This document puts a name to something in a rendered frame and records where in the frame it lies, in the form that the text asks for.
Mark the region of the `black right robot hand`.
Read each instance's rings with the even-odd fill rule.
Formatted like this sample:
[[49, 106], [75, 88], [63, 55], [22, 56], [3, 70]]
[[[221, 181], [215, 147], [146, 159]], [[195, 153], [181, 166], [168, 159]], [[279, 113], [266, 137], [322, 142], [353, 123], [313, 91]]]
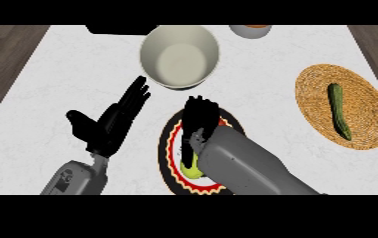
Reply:
[[218, 126], [220, 109], [218, 104], [202, 96], [190, 96], [181, 115], [181, 162], [187, 169], [192, 168], [193, 149], [189, 144], [192, 134], [202, 129], [202, 139], [208, 140]]

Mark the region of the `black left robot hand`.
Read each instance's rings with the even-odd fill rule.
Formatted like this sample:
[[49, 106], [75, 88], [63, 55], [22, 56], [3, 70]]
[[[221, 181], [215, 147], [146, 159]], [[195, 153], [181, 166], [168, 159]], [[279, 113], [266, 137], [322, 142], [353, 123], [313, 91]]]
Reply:
[[85, 150], [109, 158], [118, 151], [133, 121], [150, 96], [146, 78], [139, 76], [116, 103], [112, 103], [94, 121], [77, 110], [66, 112], [72, 135], [87, 143]]

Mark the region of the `black red patterned plate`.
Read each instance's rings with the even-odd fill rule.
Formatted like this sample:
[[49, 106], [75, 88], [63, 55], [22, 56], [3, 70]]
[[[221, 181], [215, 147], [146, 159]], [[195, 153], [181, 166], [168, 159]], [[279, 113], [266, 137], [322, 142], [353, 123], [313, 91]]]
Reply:
[[158, 165], [162, 179], [176, 195], [232, 195], [232, 191], [207, 176], [187, 179], [180, 171], [181, 164], [181, 111], [164, 126], [158, 143]]

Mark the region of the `green pear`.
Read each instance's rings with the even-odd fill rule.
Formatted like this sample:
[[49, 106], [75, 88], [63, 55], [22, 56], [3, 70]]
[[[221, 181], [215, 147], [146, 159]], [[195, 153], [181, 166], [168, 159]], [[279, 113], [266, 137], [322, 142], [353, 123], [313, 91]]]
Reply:
[[184, 164], [180, 164], [180, 171], [187, 179], [199, 179], [204, 176], [202, 171], [198, 168], [198, 155], [192, 156], [192, 167], [186, 168]]

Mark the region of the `cream ceramic bowl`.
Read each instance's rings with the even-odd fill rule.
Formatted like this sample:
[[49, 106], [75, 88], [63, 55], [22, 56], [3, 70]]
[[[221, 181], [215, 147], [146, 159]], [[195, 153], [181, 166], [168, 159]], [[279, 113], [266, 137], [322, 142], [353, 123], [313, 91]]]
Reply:
[[171, 90], [196, 87], [215, 70], [220, 48], [199, 25], [161, 25], [140, 46], [140, 65], [149, 78]]

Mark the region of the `grey cup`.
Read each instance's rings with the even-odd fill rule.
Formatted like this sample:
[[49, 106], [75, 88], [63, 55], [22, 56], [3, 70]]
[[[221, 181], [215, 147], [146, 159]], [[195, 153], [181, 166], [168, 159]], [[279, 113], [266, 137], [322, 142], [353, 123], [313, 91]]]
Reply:
[[258, 39], [264, 37], [270, 29], [270, 25], [230, 25], [233, 33], [246, 39]]

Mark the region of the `black appliance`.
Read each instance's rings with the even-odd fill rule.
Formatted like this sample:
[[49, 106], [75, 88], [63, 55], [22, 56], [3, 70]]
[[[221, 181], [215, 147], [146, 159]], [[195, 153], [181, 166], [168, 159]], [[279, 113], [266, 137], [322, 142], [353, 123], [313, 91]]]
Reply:
[[93, 34], [147, 35], [156, 25], [87, 25]]

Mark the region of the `green cucumber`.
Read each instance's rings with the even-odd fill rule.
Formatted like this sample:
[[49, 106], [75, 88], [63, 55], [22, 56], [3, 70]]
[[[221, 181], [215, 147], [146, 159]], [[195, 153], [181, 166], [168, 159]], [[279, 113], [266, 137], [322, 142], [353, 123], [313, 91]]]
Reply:
[[336, 83], [328, 85], [328, 100], [335, 131], [345, 140], [351, 140], [351, 131], [342, 111], [342, 87]]

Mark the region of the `round wicker placemat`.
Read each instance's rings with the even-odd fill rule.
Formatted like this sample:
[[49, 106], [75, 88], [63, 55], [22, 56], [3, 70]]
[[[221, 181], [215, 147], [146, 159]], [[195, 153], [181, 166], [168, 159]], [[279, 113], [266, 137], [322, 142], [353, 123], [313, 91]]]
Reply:
[[378, 148], [378, 90], [351, 70], [308, 66], [295, 79], [295, 100], [328, 140], [356, 150]]

